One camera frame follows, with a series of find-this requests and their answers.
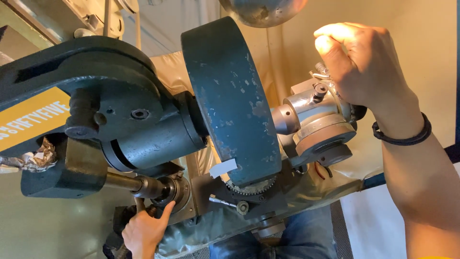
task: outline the grinding wheel guard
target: grinding wheel guard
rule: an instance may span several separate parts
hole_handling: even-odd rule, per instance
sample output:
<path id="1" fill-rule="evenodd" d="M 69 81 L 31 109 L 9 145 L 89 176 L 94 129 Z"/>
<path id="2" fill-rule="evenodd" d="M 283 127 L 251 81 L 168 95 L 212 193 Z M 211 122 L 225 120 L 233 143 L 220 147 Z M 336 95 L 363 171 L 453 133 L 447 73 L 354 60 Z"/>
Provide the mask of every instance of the grinding wheel guard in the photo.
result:
<path id="1" fill-rule="evenodd" d="M 267 98 L 238 26 L 224 17 L 181 35 L 193 91 L 221 161 L 235 159 L 232 182 L 246 186 L 281 170 Z"/>

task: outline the hand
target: hand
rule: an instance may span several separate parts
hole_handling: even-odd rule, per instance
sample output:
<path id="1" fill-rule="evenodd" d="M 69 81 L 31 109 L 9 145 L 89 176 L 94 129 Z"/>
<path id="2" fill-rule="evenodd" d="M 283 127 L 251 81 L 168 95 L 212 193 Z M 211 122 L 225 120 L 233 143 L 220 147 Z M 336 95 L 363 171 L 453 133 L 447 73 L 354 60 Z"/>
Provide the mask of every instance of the hand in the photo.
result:
<path id="1" fill-rule="evenodd" d="M 423 118 L 418 99 L 406 84 L 387 29 L 340 23 L 326 25 L 314 35 L 344 100 L 368 107 L 389 137 L 405 139 L 420 132 Z"/>
<path id="2" fill-rule="evenodd" d="M 171 201 L 160 219 L 150 217 L 146 211 L 131 218 L 122 232 L 126 247 L 133 259 L 153 259 L 155 249 L 165 234 L 169 216 L 176 203 Z"/>

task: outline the blue jeans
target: blue jeans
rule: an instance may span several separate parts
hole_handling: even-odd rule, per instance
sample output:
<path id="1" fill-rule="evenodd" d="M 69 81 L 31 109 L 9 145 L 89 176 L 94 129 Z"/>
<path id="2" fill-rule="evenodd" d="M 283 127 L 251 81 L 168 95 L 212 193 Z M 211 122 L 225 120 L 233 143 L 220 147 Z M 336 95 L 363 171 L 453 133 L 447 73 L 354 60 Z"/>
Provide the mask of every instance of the blue jeans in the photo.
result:
<path id="1" fill-rule="evenodd" d="M 330 207 L 289 217 L 277 247 L 262 245 L 247 231 L 209 250 L 211 259 L 337 259 Z"/>

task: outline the red wire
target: red wire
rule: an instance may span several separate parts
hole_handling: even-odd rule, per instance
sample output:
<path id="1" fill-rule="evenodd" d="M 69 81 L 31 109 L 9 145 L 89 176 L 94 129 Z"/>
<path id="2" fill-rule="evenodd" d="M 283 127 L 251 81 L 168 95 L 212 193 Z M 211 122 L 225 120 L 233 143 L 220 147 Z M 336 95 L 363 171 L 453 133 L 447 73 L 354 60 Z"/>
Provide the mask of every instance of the red wire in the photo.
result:
<path id="1" fill-rule="evenodd" d="M 324 176 L 322 176 L 322 174 L 319 172 L 318 170 L 318 165 L 316 164 L 317 162 L 315 161 L 315 170 L 316 170 L 316 173 L 319 175 L 319 177 L 321 177 L 323 180 L 325 180 L 326 178 L 324 178 Z"/>

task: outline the yellow sticker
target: yellow sticker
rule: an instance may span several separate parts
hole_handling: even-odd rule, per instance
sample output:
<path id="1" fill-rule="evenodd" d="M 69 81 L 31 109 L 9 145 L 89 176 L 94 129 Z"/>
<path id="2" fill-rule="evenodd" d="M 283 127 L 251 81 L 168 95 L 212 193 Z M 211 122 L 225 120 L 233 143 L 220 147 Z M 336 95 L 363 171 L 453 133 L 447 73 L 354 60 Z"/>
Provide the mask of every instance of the yellow sticker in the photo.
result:
<path id="1" fill-rule="evenodd" d="M 0 151 L 64 125 L 69 100 L 53 87 L 0 112 Z"/>

